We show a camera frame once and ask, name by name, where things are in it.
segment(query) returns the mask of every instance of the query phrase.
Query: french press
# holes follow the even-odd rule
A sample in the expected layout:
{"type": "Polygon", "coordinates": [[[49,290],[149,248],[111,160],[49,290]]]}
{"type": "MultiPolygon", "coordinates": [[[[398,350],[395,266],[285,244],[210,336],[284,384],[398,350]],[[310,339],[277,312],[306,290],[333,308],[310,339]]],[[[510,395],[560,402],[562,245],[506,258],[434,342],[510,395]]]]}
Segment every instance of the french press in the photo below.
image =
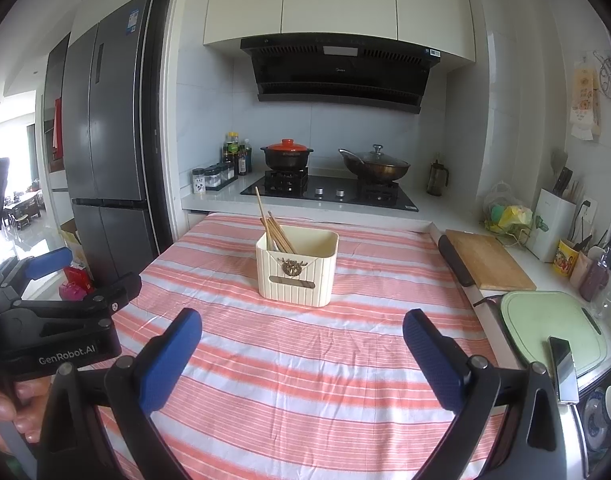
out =
{"type": "Polygon", "coordinates": [[[447,187],[447,181],[450,177],[450,172],[447,168],[436,159],[429,167],[428,194],[441,196],[443,187],[447,187]]]}

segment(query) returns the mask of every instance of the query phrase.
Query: striped tablecloth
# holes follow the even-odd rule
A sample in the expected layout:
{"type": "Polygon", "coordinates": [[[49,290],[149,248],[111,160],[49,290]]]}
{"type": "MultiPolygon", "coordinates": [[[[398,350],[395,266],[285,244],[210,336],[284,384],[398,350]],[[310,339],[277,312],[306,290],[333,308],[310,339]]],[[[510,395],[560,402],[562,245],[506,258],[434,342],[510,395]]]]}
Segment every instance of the striped tablecloth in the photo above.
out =
{"type": "MultiPolygon", "coordinates": [[[[136,354],[183,307],[201,313],[201,343],[153,413],[192,478],[412,478],[453,416],[401,336],[411,308],[495,362],[428,234],[311,225],[339,234],[325,307],[260,297],[259,219],[212,214],[142,273],[139,297],[113,318],[124,353],[136,354]]],[[[103,420],[122,466],[140,478],[109,410],[103,420]]],[[[477,475],[500,423],[491,418],[465,478],[477,475]]]]}

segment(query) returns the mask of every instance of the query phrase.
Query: range hood vent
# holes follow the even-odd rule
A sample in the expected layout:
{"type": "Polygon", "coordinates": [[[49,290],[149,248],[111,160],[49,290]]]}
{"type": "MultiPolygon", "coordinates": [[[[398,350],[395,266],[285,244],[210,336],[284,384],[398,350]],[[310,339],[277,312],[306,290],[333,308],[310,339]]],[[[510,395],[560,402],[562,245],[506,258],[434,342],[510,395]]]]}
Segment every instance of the range hood vent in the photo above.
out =
{"type": "Polygon", "coordinates": [[[241,40],[259,101],[317,101],[413,113],[441,53],[403,41],[349,34],[273,34],[241,40]]]}

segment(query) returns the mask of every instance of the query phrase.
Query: plastic bag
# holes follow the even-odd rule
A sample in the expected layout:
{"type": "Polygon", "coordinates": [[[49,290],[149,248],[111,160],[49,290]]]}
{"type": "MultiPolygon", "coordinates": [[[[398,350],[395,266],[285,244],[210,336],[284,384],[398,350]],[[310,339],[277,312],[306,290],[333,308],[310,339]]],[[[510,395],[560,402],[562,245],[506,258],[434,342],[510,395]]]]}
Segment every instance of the plastic bag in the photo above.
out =
{"type": "Polygon", "coordinates": [[[490,189],[483,200],[483,214],[485,228],[497,234],[518,235],[532,224],[532,211],[519,202],[505,182],[490,189]]]}

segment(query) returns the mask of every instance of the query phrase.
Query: purple bottle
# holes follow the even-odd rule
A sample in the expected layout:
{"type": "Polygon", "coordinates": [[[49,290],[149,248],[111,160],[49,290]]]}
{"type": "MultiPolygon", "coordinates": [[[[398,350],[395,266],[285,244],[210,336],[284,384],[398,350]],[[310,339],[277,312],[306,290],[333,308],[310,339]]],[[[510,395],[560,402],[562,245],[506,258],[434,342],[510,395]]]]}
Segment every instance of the purple bottle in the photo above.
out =
{"type": "Polygon", "coordinates": [[[611,248],[605,248],[605,253],[589,268],[579,294],[586,301],[592,301],[600,288],[607,285],[610,276],[611,248]]]}

